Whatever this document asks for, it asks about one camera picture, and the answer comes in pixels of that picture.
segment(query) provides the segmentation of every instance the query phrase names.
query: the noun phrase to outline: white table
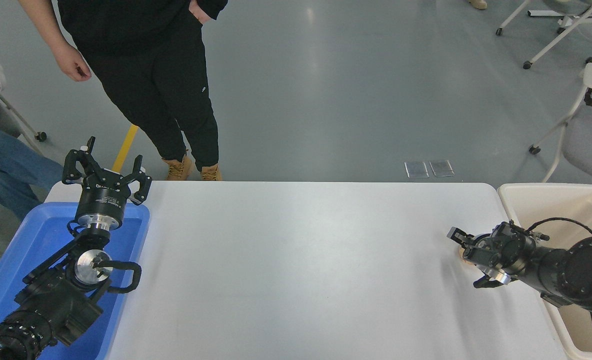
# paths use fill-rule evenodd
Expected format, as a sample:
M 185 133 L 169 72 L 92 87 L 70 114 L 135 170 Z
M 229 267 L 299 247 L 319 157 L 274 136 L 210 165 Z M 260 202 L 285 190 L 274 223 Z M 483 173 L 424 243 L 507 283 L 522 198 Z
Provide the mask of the white table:
M 78 201 L 56 184 L 47 201 Z M 474 289 L 486 184 L 166 182 L 108 360 L 566 358 L 538 292 Z

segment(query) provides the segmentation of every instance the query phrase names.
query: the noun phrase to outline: robotic arm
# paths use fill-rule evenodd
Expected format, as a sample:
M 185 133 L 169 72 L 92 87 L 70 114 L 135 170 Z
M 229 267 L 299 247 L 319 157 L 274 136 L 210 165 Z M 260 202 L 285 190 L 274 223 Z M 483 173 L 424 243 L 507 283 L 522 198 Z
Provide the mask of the robotic arm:
M 592 236 L 569 250 L 549 248 L 543 246 L 547 235 L 502 222 L 491 234 L 474 236 L 452 227 L 447 237 L 483 272 L 475 288 L 521 280 L 556 307 L 576 304 L 592 312 Z
M 35 360 L 47 346 L 70 346 L 102 314 L 97 301 L 106 292 L 124 294 L 139 284 L 141 267 L 112 260 L 103 248 L 110 231 L 123 224 L 127 199 L 142 204 L 152 178 L 141 168 L 142 155 L 124 177 L 101 168 L 91 155 L 94 141 L 91 137 L 80 150 L 69 151 L 62 176 L 63 183 L 83 188 L 74 218 L 83 230 L 22 280 L 26 287 L 14 299 L 18 309 L 0 322 L 0 360 Z M 134 181 L 140 187 L 132 194 Z M 109 276 L 117 269 L 133 272 L 130 285 L 111 286 Z

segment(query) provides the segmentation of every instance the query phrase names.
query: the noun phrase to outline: black pants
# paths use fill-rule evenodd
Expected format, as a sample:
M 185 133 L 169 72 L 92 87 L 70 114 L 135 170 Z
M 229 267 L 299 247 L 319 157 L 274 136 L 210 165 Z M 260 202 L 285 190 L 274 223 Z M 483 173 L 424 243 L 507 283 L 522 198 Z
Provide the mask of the black pants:
M 163 159 L 181 160 L 184 132 L 196 167 L 219 161 L 201 23 L 186 19 L 137 54 L 83 53 L 111 102 L 151 139 Z

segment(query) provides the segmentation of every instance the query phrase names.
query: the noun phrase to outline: gray floor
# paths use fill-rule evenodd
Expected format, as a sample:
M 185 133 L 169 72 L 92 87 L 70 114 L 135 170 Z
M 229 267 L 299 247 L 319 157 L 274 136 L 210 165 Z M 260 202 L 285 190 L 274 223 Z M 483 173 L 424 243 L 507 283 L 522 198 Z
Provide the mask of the gray floor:
M 527 147 L 571 105 L 592 25 L 523 70 L 554 38 L 552 18 L 520 14 L 521 0 L 232 0 L 204 27 L 211 97 L 220 128 L 220 166 L 230 181 L 539 182 L 555 139 L 538 156 Z M 533 2 L 531 9 L 545 9 Z M 63 162 L 97 137 L 94 156 L 110 168 L 129 123 L 97 79 L 72 82 L 14 0 L 0 0 L 5 96 Z M 142 132 L 138 154 L 155 180 L 166 169 Z M 404 162 L 449 160 L 453 177 L 410 179 Z M 551 182 L 592 177 L 562 161 Z M 18 227 L 0 208 L 1 242 Z

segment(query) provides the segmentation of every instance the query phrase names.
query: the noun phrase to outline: metal plate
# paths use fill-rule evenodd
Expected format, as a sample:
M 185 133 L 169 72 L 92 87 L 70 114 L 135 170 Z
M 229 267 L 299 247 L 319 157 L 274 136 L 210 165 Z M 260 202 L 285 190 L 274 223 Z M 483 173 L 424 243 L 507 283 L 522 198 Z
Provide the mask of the metal plate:
M 410 179 L 429 178 L 427 166 L 424 161 L 405 161 L 407 177 Z
M 454 169 L 449 160 L 435 160 L 430 161 L 431 171 L 436 178 L 443 178 L 445 176 L 454 176 Z

